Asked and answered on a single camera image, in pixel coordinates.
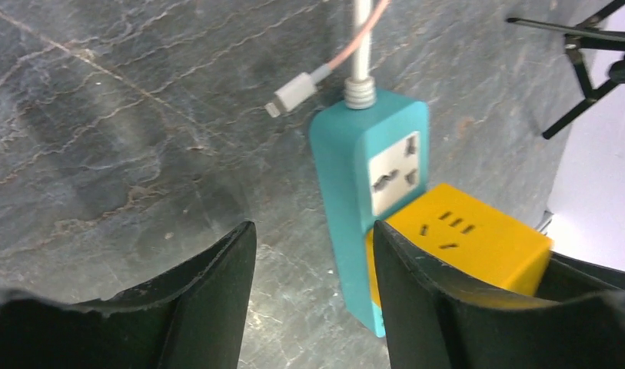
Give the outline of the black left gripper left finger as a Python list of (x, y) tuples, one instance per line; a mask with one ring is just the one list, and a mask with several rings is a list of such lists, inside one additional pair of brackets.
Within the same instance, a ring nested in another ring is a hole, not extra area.
[(0, 288), (0, 368), (235, 368), (257, 253), (245, 221), (108, 300)]

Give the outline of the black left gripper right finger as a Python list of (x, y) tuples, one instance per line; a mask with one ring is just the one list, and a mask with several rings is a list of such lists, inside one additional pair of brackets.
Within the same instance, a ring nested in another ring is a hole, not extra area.
[(374, 264), (393, 368), (625, 368), (625, 291), (562, 302), (506, 291), (383, 221)]

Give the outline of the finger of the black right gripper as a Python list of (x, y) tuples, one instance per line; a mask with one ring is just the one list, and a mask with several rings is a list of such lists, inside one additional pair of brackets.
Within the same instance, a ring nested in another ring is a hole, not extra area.
[(535, 296), (566, 301), (598, 291), (625, 291), (625, 271), (554, 252)]

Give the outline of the yellow cube socket adapter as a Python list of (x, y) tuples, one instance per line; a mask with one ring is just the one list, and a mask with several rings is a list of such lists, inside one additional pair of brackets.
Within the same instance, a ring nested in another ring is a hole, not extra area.
[(553, 246), (546, 235), (445, 183), (385, 221), (446, 264), (529, 296), (538, 289)]

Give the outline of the teal power strip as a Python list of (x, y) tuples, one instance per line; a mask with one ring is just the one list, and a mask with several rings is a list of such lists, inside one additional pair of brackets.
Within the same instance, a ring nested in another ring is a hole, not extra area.
[(312, 120), (309, 141), (348, 311), (375, 336), (385, 335), (367, 236), (421, 196), (429, 174), (426, 102), (377, 90), (375, 104), (354, 110), (340, 101)]

